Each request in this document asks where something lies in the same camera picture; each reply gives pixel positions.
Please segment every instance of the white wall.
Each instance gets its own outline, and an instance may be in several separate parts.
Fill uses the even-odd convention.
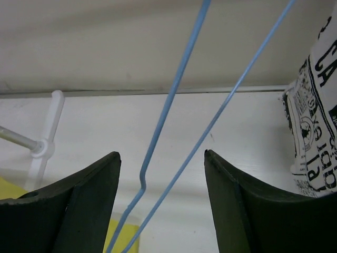
[[[213,0],[183,87],[232,86],[288,0]],[[246,85],[284,84],[334,0],[298,0]],[[0,89],[167,89],[201,0],[3,0]]]
[[[178,94],[147,172],[147,191],[132,216],[143,220],[196,143],[226,94]],[[279,92],[238,93],[142,233],[140,253],[217,252],[203,153],[213,149],[240,169],[296,192],[294,159]],[[138,174],[165,95],[66,98],[43,185],[111,151],[122,158],[114,213],[139,189]],[[0,125],[37,139],[51,99],[1,99]],[[23,186],[29,152],[0,139],[0,176]]]

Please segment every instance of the yellow object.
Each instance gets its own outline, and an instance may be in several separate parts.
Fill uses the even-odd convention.
[[[25,189],[0,178],[0,199],[17,199],[26,193]]]
[[[118,221],[111,219],[109,223],[109,228],[107,230],[105,244],[103,252],[106,252],[107,246],[109,245],[109,242],[112,238],[112,235],[114,231],[116,230]],[[132,237],[137,232],[139,226],[131,225],[131,224],[125,224],[122,228],[122,231],[120,235],[118,236],[118,239],[116,241],[116,244],[114,245],[114,248],[112,250],[112,253],[121,253],[123,249],[127,246],[129,241],[132,239]],[[137,241],[133,244],[131,249],[128,251],[128,253],[137,253],[139,247],[139,238]]]
[[[26,194],[27,191],[19,186],[16,186],[12,183],[7,182],[3,178],[0,177],[0,199],[17,199],[18,197],[22,196],[23,194]],[[103,252],[106,252],[107,246],[109,245],[109,242],[112,238],[112,235],[117,227],[118,221],[111,219],[109,223],[109,228],[107,230],[105,244],[104,244],[104,250]],[[136,225],[130,225],[125,224],[120,236],[117,239],[117,242],[112,250],[113,253],[121,253],[122,250],[126,247],[128,242],[132,239],[132,237],[135,235],[135,233],[138,230],[138,226]],[[132,248],[128,251],[129,253],[137,253],[138,252],[138,246],[139,246],[139,239],[134,243]]]

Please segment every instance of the white shelf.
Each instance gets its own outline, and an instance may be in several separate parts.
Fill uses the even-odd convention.
[[[204,176],[205,149],[213,149],[271,185],[296,192],[289,171],[294,159],[293,138],[278,100],[280,94],[249,92],[234,96],[212,135],[206,138],[143,231],[140,253],[218,251]],[[226,96],[225,93],[176,96],[148,168],[147,192],[132,216],[142,220],[147,215]],[[122,212],[139,189],[140,166],[165,98],[165,95],[66,98],[54,139],[55,153],[48,161],[43,185],[118,151],[122,167],[113,211]],[[43,107],[49,102],[50,99],[0,100],[0,124],[36,137],[44,119]],[[29,156],[24,151],[0,140],[0,174],[2,169],[24,170],[22,157]]]

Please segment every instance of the white plastic rod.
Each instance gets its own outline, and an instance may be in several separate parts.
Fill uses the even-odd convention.
[[[10,141],[12,143],[18,144],[20,146],[23,146],[25,148],[28,148],[30,150],[34,150],[38,146],[38,142],[34,141],[30,138],[27,138],[21,134],[18,134],[16,132],[13,132],[9,129],[6,129],[2,126],[0,126],[0,138]]]

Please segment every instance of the blue wire hanger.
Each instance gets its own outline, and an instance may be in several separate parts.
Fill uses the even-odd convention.
[[[223,104],[220,106],[219,110],[217,111],[217,113],[215,114],[214,118],[211,120],[210,124],[207,126],[207,128],[205,129],[205,131],[203,132],[203,134],[201,135],[201,137],[199,138],[199,140],[197,141],[196,145],[194,146],[194,148],[192,149],[191,153],[187,156],[186,160],[183,162],[182,166],[179,168],[178,172],[176,173],[176,175],[173,177],[172,181],[168,184],[168,186],[166,187],[165,191],[163,192],[163,194],[159,197],[158,201],[156,202],[156,204],[153,206],[153,208],[151,209],[151,211],[149,212],[149,214],[147,215],[147,217],[144,219],[143,223],[140,225],[138,231],[136,232],[136,234],[134,235],[134,237],[131,239],[131,241],[129,242],[129,244],[126,246],[126,248],[123,250],[123,252],[128,252],[129,249],[132,247],[133,243],[136,241],[136,239],[139,237],[139,235],[141,234],[141,232],[143,231],[143,229],[145,228],[145,226],[147,225],[147,223],[149,222],[149,220],[152,218],[152,216],[154,215],[154,213],[156,212],[156,210],[158,209],[158,207],[160,206],[160,204],[163,202],[163,200],[165,199],[165,197],[168,195],[169,191],[172,189],[172,187],[174,186],[174,184],[176,183],[176,181],[178,180],[178,178],[180,177],[180,175],[183,173],[184,169],[186,168],[186,166],[188,165],[188,163],[190,162],[190,160],[193,158],[193,156],[195,155],[196,151],[198,150],[198,148],[200,147],[200,145],[202,144],[202,142],[205,140],[206,136],[208,135],[208,133],[210,132],[210,130],[212,129],[212,127],[214,126],[214,124],[216,123],[216,121],[218,120],[218,118],[220,117],[221,113],[223,112],[223,110],[226,108],[226,106],[228,105],[229,101],[231,100],[231,98],[233,97],[234,93],[236,92],[237,88],[239,88],[240,84],[242,83],[242,81],[244,80],[244,78],[246,77],[246,75],[248,74],[249,70],[252,68],[252,66],[254,65],[254,63],[256,62],[257,58],[261,55],[262,51],[264,50],[265,46],[268,44],[270,38],[273,36],[273,34],[275,33],[275,31],[277,30],[277,28],[280,26],[280,24],[282,23],[283,19],[285,18],[285,16],[287,15],[288,11],[291,9],[292,5],[295,3],[296,0],[290,0],[289,3],[287,4],[287,6],[285,7],[285,9],[283,10],[282,14],[280,15],[280,17],[277,19],[276,23],[274,24],[274,26],[272,27],[272,29],[270,30],[270,32],[268,33],[267,37],[265,38],[265,40],[263,41],[263,43],[261,44],[261,46],[259,47],[258,51],[256,52],[256,54],[254,55],[253,59],[250,61],[248,67],[245,69],[245,71],[243,72],[243,74],[240,76],[239,80],[237,81],[236,85],[234,86],[233,90],[229,93],[229,95],[227,96],[227,98],[225,99],[225,101],[223,102]],[[184,70],[186,68],[186,65],[188,63],[188,60],[190,58],[190,55],[192,53],[192,49],[193,46],[196,42],[196,39],[198,37],[199,31],[201,29],[201,26],[203,24],[203,21],[205,19],[208,7],[210,5],[211,0],[204,0],[203,4],[201,6],[201,9],[199,11],[198,17],[196,19],[195,25],[193,27],[192,30],[192,34],[191,37],[189,39],[189,42],[187,44],[187,47],[185,49],[185,52],[183,54],[181,63],[178,67],[176,76],[174,78],[174,82],[173,85],[170,89],[169,94],[167,95],[165,104],[164,104],[164,108],[162,110],[162,113],[160,115],[158,124],[156,126],[156,129],[154,131],[152,140],[150,142],[150,146],[147,150],[142,168],[141,168],[141,172],[140,172],[140,181],[141,181],[141,189],[139,190],[138,194],[135,196],[135,198],[131,201],[131,203],[128,205],[127,209],[124,211],[118,225],[117,228],[114,232],[114,235],[109,243],[109,246],[107,248],[107,252],[111,252],[112,248],[117,240],[117,237],[119,235],[119,233],[121,232],[121,229],[123,227],[123,224],[126,221],[127,216],[130,214],[130,212],[132,211],[132,209],[135,207],[135,205],[139,202],[139,200],[141,199],[141,197],[143,196],[145,190],[146,190],[146,181],[145,181],[145,174],[146,174],[146,170],[148,167],[148,164],[150,163],[152,154],[154,152],[155,146],[157,144],[157,141],[159,139],[159,135],[161,133],[161,130],[163,128],[163,125],[165,123],[167,114],[169,113],[170,107],[172,105],[176,90],[179,86],[180,80],[182,78],[182,75],[184,73]]]

